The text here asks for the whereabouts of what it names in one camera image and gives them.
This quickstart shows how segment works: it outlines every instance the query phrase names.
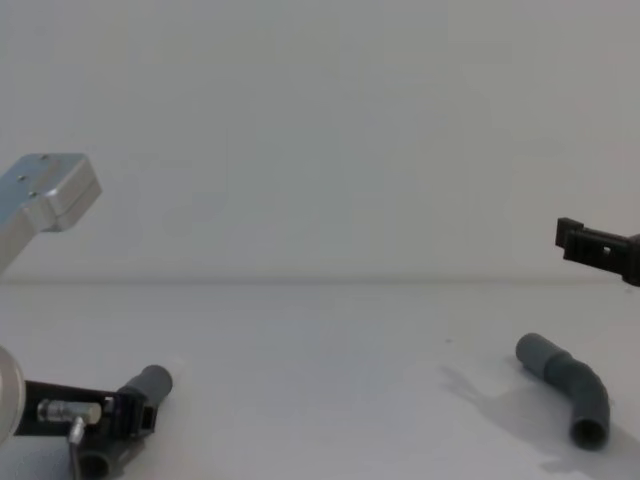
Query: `metal plate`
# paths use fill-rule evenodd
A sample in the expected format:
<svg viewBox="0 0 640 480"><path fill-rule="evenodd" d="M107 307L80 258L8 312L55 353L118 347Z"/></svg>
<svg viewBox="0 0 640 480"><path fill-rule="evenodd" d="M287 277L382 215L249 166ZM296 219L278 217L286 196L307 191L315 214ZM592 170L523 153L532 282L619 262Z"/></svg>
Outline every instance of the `metal plate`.
<svg viewBox="0 0 640 480"><path fill-rule="evenodd" d="M0 445L18 428L25 399L22 370L13 356L0 347Z"/></svg>
<svg viewBox="0 0 640 480"><path fill-rule="evenodd" d="M40 232L71 228L100 195L79 153L22 157L0 177L0 273Z"/></svg>

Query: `silver metal bracket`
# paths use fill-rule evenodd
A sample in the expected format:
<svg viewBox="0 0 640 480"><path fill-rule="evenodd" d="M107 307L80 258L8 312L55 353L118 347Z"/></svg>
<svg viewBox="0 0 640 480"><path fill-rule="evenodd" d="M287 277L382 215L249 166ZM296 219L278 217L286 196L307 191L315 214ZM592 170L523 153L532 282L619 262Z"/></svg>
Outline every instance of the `silver metal bracket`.
<svg viewBox="0 0 640 480"><path fill-rule="evenodd" d="M0 274L40 232L71 228L102 192L86 155L32 154L0 178Z"/></svg>

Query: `gray pipe end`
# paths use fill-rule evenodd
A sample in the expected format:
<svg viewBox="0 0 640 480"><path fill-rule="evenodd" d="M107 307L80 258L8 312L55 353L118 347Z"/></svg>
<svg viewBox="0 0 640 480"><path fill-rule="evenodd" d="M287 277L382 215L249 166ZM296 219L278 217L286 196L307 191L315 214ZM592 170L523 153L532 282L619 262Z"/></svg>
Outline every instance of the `gray pipe end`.
<svg viewBox="0 0 640 480"><path fill-rule="evenodd" d="M527 370L542 380L544 380L547 362L562 354L569 355L565 350L537 333L528 333L516 345L518 360Z"/></svg>
<svg viewBox="0 0 640 480"><path fill-rule="evenodd" d="M78 449L82 478L86 480L111 480L124 475L124 467L143 449L143 439L88 440Z"/></svg>
<svg viewBox="0 0 640 480"><path fill-rule="evenodd" d="M574 419L569 435L573 443L583 450L600 450L609 439L609 417Z"/></svg>
<svg viewBox="0 0 640 480"><path fill-rule="evenodd" d="M172 389L173 379L169 371L159 365L150 365L129 380L121 390L135 390L144 395L149 403L159 405Z"/></svg>

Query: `circular disc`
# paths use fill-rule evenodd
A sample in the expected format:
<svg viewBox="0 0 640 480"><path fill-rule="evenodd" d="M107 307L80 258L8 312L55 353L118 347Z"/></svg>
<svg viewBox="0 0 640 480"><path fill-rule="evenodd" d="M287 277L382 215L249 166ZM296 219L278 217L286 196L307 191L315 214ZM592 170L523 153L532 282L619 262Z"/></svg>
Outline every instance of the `circular disc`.
<svg viewBox="0 0 640 480"><path fill-rule="evenodd" d="M0 445L15 433L22 420L26 384L18 362L0 346Z"/></svg>

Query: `bent pipe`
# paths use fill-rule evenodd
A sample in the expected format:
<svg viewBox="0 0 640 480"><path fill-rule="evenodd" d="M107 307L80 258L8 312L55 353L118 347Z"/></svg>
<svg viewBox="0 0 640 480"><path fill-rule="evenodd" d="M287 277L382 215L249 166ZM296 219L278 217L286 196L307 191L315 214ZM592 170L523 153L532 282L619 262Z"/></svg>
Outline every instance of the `bent pipe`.
<svg viewBox="0 0 640 480"><path fill-rule="evenodd" d="M522 337L516 357L524 367L571 399L569 436L583 450L600 450L609 438L609 395L600 377L569 352L537 333Z"/></svg>

